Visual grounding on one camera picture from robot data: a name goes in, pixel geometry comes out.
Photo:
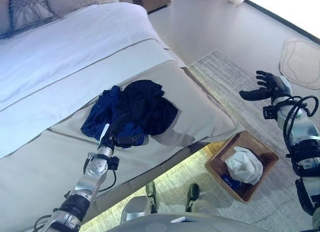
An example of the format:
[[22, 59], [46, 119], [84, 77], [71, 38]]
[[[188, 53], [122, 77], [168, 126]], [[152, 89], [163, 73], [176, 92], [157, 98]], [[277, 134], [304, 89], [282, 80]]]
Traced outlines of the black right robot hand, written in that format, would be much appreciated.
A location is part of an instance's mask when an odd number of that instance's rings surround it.
[[271, 102], [281, 97], [291, 97], [292, 89], [287, 82], [284, 82], [280, 76], [262, 70], [256, 71], [257, 84], [259, 89], [244, 91], [239, 95], [246, 101], [261, 101], [271, 99]]

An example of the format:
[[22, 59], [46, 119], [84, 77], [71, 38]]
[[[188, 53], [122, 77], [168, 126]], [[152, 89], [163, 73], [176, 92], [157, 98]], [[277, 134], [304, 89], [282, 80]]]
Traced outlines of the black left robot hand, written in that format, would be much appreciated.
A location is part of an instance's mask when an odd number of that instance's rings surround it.
[[144, 138], [145, 133], [142, 127], [133, 120], [129, 113], [125, 113], [108, 126], [98, 147], [126, 149], [142, 145]]

